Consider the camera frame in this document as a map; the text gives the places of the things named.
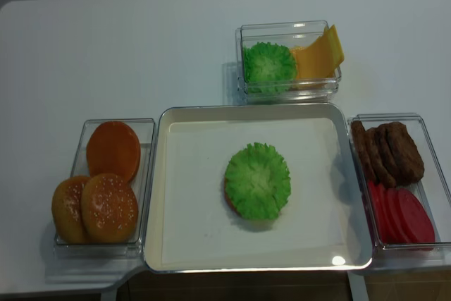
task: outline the white table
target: white table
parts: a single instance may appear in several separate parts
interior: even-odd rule
[[[235,29],[317,19],[336,24],[346,56],[333,102],[346,116],[419,113],[451,182],[451,0],[41,0],[5,6],[0,295],[112,285],[92,276],[81,283],[49,279],[51,196],[69,175],[86,119],[157,120],[172,106],[232,104],[227,77],[236,61]],[[113,279],[139,266],[128,262]]]

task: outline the tray rim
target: tray rim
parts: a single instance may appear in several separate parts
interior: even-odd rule
[[[340,107],[338,107],[337,105],[331,103],[331,102],[295,102],[295,103],[276,103],[276,104],[265,104],[265,105],[261,105],[261,104],[251,104],[251,105],[212,105],[212,106],[173,106],[171,108],[166,109],[159,118],[159,122],[158,122],[158,128],[156,129],[156,146],[155,146],[155,150],[154,150],[154,158],[153,158],[153,168],[152,168],[152,181],[151,181],[151,187],[149,189],[149,201],[148,201],[148,207],[147,207],[147,211],[149,212],[150,210],[150,204],[152,203],[152,192],[153,192],[153,183],[154,183],[154,169],[155,169],[155,165],[156,165],[156,154],[158,151],[158,147],[160,146],[160,129],[161,129],[161,120],[171,111],[173,110],[193,110],[193,109],[238,109],[238,108],[250,108],[250,109],[256,109],[259,108],[261,109],[262,107],[275,107],[275,106],[281,106],[281,107],[287,107],[287,106],[330,106],[333,109],[335,109],[336,111],[338,111],[340,113],[341,119],[343,121],[345,130],[343,132],[345,132],[346,136],[347,136],[347,141],[348,141],[348,145],[350,147],[350,155],[352,156],[352,148],[351,145],[349,143],[350,139],[349,139],[349,133],[347,131],[347,119],[345,118],[344,113],[342,112],[342,110],[340,109]],[[352,161],[352,164],[354,165],[354,159],[351,157],[350,159]],[[357,184],[359,184],[359,177],[357,175],[356,172],[356,177],[357,177]],[[146,220],[146,224],[148,225],[149,223],[149,215],[147,215],[147,220]],[[369,225],[366,223],[366,228],[368,230],[369,236],[370,236],[370,242],[371,241],[371,232],[370,232],[370,228]],[[178,274],[178,273],[213,273],[213,272],[236,272],[236,271],[358,271],[358,270],[362,270],[365,268],[368,268],[371,263],[374,260],[374,255],[376,253],[376,247],[373,243],[371,243],[371,256],[369,257],[369,260],[367,263],[362,264],[361,266],[355,266],[355,265],[341,265],[341,266],[317,266],[317,267],[249,267],[249,268],[215,268],[215,269],[162,269],[162,270],[158,270],[158,269],[153,269],[150,265],[149,262],[147,261],[146,258],[146,235],[147,235],[147,229],[148,227],[146,227],[146,229],[144,230],[144,240],[143,240],[143,251],[142,251],[142,261],[144,263],[144,267],[146,269],[149,269],[150,271],[152,271],[153,273],[156,274]]]

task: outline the white tray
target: white tray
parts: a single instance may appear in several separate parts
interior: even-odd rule
[[[276,147],[292,194],[270,228],[234,214],[223,177],[253,142]],[[345,119],[332,104],[169,109],[160,119],[144,258],[155,271],[361,269],[373,247]]]

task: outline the sesame bun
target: sesame bun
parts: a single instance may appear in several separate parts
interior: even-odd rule
[[[141,145],[131,127],[120,121],[102,123],[86,146],[89,173],[114,173],[130,182],[140,166]]]
[[[138,203],[131,187],[116,174],[100,174],[86,184],[82,218],[96,242],[124,242],[135,231]]]
[[[88,180],[87,176],[74,176],[63,181],[51,200],[56,232],[67,243],[89,242],[80,210],[82,191]]]

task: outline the plastic food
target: plastic food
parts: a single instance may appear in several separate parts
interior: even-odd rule
[[[253,47],[243,47],[246,82],[272,82],[294,80],[296,78],[296,61],[290,50],[270,42],[257,42]],[[253,92],[284,92],[287,86],[261,86],[249,89]]]
[[[406,125],[393,121],[365,131],[361,121],[353,121],[351,130],[365,179],[395,188],[423,178],[423,159]]]
[[[87,176],[74,176],[64,180],[55,189],[51,200],[51,214],[56,232],[67,243],[89,242],[80,210],[82,191],[88,180]]]
[[[381,185],[375,186],[371,181],[368,182],[369,192],[371,194],[371,198],[373,200],[373,209],[374,214],[376,215],[376,225],[378,227],[379,236],[382,242],[387,243],[388,233],[387,233],[387,224],[385,220],[385,214],[383,211],[383,192],[381,188],[384,189]]]
[[[387,205],[387,191],[382,185],[378,185],[378,187],[381,190],[381,206],[382,206],[382,212],[383,217],[385,219],[385,226],[387,227],[387,242],[386,243],[394,243],[396,242],[396,230],[393,227],[392,223],[390,222],[389,216],[388,216],[388,205]]]
[[[400,219],[400,208],[397,203],[397,193],[394,189],[387,190],[386,202],[388,207],[388,220],[391,222],[393,228],[395,229],[395,239],[396,243],[411,243],[412,240],[404,232],[404,226]]]
[[[412,242],[434,242],[434,228],[418,199],[408,190],[399,189],[397,191],[397,204],[403,229]]]
[[[229,161],[225,197],[242,218],[274,220],[290,194],[290,171],[274,146],[248,144]]]
[[[135,231],[138,203],[132,188],[116,174],[93,177],[82,193],[83,223],[97,242],[123,242]]]
[[[325,30],[310,46],[292,49],[292,52],[296,59],[298,79],[328,78],[345,60],[335,25]]]
[[[141,146],[132,128],[120,121],[102,123],[86,146],[91,176],[114,173],[131,181],[139,168]]]

